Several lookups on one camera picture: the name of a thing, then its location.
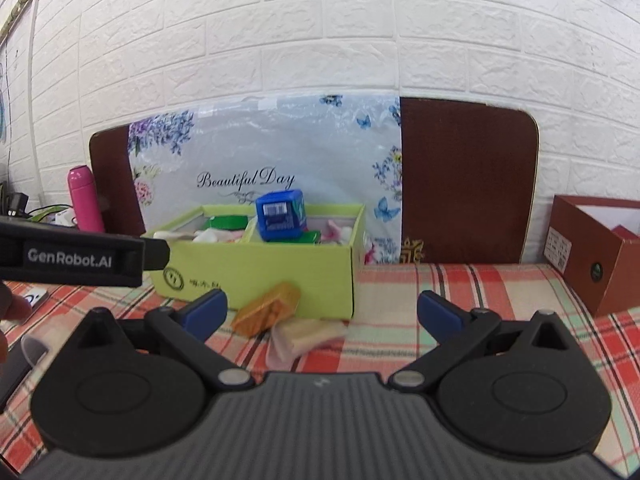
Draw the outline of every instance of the plaid blanket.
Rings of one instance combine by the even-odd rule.
[[[486,307],[504,319],[529,319],[539,308],[557,312],[578,339],[611,393],[613,412],[596,451],[622,476],[640,465],[640,308],[592,319],[584,305],[549,266],[367,267],[358,280],[362,304],[339,342],[298,359],[299,372],[376,370],[386,379],[435,346],[417,323],[418,293],[431,289],[464,309]],[[28,288],[12,284],[18,294]],[[51,286],[50,298],[23,326],[2,322],[10,344],[46,322],[69,314],[78,320],[95,306],[108,306],[117,317],[137,318],[159,305],[181,306],[160,298],[150,281],[135,290]],[[260,380],[266,371],[268,335],[245,339],[226,323],[207,342],[227,358],[248,367]],[[44,452],[29,412],[33,380],[27,378],[0,416],[0,453],[22,471]]]

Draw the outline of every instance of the brown headboard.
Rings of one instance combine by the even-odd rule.
[[[404,262],[520,261],[536,181],[538,128],[525,112],[401,98]],[[145,231],[127,153],[129,125],[89,142],[108,232]]]

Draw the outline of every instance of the brown cardboard box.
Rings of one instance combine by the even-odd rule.
[[[640,306],[640,238],[632,235],[638,233],[638,201],[556,196],[545,258],[592,316],[628,310]]]

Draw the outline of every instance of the yellow-green box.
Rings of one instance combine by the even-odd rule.
[[[215,215],[242,214],[252,220],[236,243],[170,242],[168,265],[150,272],[156,292],[192,301],[219,287],[229,308],[237,310],[278,283],[291,282],[302,292],[297,316],[350,319],[358,303],[356,275],[364,264],[364,206],[306,204],[305,209],[308,224],[334,219],[353,225],[349,244],[265,243],[257,232],[254,206],[201,206],[156,230],[193,232]]]

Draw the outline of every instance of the pink thermos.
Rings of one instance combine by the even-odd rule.
[[[76,221],[81,231],[94,233],[104,232],[104,223],[100,207],[98,206],[98,194],[95,191],[94,174],[88,166],[76,166],[69,170],[66,183],[71,194],[71,203],[76,213]]]

